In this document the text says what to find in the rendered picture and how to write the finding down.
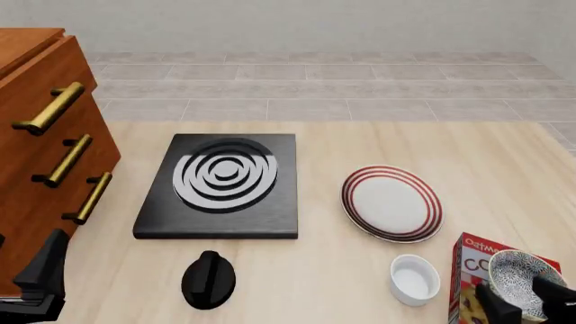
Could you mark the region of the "round black stove knob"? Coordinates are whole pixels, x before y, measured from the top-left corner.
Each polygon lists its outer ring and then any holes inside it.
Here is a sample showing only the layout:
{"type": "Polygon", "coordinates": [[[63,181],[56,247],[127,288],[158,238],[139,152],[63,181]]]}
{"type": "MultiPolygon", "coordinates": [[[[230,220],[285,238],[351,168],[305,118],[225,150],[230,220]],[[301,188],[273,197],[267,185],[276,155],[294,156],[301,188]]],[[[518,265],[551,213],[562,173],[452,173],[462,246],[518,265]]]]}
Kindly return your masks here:
{"type": "Polygon", "coordinates": [[[197,310],[213,310],[224,304],[236,286],[234,267],[213,250],[205,250],[185,270],[181,291],[185,301],[197,310]]]}

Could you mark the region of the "flat black stove plate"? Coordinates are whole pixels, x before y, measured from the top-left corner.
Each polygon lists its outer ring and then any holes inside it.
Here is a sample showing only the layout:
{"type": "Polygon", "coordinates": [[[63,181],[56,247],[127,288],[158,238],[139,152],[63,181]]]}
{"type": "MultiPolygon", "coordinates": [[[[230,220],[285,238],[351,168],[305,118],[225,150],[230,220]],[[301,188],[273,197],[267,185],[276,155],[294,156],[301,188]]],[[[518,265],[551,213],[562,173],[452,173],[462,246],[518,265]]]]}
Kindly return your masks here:
{"type": "Polygon", "coordinates": [[[295,134],[175,134],[135,239],[297,239],[295,134]]]}

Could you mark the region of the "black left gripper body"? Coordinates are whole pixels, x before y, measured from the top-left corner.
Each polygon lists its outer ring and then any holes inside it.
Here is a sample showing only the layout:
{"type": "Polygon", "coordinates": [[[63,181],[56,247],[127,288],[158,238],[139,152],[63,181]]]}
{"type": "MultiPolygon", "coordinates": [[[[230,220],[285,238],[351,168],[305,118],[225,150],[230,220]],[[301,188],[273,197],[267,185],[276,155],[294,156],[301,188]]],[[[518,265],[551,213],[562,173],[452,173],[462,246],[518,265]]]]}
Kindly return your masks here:
{"type": "Polygon", "coordinates": [[[42,301],[0,301],[0,321],[55,321],[64,304],[58,296],[42,301]]]}

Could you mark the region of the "black patterned bowl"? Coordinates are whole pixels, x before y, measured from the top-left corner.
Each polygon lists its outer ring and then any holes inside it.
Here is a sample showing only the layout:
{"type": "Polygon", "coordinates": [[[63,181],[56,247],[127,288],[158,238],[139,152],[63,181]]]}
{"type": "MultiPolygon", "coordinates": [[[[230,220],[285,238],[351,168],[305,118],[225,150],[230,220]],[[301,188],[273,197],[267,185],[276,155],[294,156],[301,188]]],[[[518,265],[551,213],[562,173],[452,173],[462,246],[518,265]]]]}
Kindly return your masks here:
{"type": "Polygon", "coordinates": [[[522,318],[542,323],[548,318],[543,301],[533,291],[535,277],[543,277],[567,288],[561,273],[542,258],[521,250],[501,250],[491,256],[488,266],[491,290],[505,302],[519,307],[522,318]]]}

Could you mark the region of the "wooden cabinet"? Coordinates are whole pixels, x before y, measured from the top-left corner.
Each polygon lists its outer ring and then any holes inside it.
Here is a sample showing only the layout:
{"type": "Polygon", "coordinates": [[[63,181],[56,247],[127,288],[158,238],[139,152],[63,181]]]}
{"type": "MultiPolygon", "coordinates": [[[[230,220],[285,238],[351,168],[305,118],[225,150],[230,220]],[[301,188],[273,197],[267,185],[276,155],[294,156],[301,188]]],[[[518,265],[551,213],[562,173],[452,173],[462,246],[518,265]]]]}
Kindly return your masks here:
{"type": "Polygon", "coordinates": [[[63,29],[0,29],[0,81],[68,36],[63,29]]]}

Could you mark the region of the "white plate with red rings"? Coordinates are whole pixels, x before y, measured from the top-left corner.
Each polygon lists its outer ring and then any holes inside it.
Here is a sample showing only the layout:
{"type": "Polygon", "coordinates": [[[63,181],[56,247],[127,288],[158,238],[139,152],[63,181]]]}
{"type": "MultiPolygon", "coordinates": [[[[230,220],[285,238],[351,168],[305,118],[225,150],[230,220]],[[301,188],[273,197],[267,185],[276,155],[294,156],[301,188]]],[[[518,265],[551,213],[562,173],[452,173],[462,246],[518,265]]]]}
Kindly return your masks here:
{"type": "Polygon", "coordinates": [[[388,242],[416,243],[434,237],[446,220],[432,186],[397,166],[362,166],[343,181],[340,201],[362,231],[388,242]]]}

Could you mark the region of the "red printed cookies box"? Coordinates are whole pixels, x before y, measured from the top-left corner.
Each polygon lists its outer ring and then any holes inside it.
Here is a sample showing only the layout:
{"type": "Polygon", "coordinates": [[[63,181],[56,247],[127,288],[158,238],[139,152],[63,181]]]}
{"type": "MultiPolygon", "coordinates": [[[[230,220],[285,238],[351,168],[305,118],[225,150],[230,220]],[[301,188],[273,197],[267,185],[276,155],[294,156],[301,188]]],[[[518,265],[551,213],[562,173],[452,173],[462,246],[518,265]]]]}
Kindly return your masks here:
{"type": "MultiPolygon", "coordinates": [[[[490,286],[489,261],[501,250],[517,249],[468,233],[463,233],[456,241],[450,277],[448,324],[490,324],[476,298],[475,287],[478,284],[490,286]]],[[[556,261],[542,259],[561,272],[560,264],[556,261]]]]}

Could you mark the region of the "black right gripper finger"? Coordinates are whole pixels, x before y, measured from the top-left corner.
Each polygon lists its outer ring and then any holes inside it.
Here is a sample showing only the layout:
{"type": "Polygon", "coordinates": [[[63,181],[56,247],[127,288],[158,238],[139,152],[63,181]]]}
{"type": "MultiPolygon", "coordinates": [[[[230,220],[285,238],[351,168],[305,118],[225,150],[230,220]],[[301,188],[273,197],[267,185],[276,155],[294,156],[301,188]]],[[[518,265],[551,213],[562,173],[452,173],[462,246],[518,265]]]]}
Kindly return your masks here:
{"type": "Polygon", "coordinates": [[[543,302],[544,324],[576,324],[576,291],[543,277],[534,278],[532,290],[543,302]]]}
{"type": "Polygon", "coordinates": [[[490,324],[522,324],[522,310],[501,299],[486,283],[476,285],[475,295],[490,324]]]}

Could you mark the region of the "wooden cabinet drawer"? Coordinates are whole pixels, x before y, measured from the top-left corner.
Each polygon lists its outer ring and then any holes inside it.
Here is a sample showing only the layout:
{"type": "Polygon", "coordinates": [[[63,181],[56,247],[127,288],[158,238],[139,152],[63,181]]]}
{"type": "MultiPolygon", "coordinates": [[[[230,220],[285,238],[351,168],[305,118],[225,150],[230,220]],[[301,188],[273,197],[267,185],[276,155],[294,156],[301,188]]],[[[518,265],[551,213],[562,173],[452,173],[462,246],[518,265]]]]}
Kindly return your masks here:
{"type": "Polygon", "coordinates": [[[35,252],[52,229],[73,232],[81,204],[120,160],[95,99],[81,83],[50,91],[52,101],[0,136],[0,259],[35,252]]]}
{"type": "Polygon", "coordinates": [[[20,169],[0,173],[0,234],[5,236],[0,248],[0,296],[20,293],[14,277],[54,229],[74,233],[76,224],[62,220],[62,214],[77,212],[93,188],[86,179],[113,171],[119,159],[120,152],[105,124],[80,124],[40,145],[20,169]],[[65,156],[68,148],[62,140],[76,140],[83,134],[89,134],[93,141],[58,188],[31,180],[32,175],[48,175],[65,156]]]}
{"type": "Polygon", "coordinates": [[[51,89],[66,88],[73,82],[85,86],[85,95],[96,86],[85,55],[72,36],[59,40],[0,81],[0,173],[20,169],[40,145],[71,127],[71,118],[78,115],[75,105],[39,137],[14,130],[12,123],[30,121],[54,99],[51,89]]]}

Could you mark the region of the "small white ramekin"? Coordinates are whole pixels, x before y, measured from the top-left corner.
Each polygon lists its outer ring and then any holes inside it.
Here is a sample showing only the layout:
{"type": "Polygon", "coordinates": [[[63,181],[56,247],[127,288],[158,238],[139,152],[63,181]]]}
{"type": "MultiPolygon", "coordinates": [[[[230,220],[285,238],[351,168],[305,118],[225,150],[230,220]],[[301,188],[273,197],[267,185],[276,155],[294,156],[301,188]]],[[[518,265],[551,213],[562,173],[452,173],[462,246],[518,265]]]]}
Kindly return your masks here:
{"type": "Polygon", "coordinates": [[[440,291],[438,271],[425,258],[400,255],[391,261],[390,283],[392,295],[410,307],[422,307],[440,291]]]}

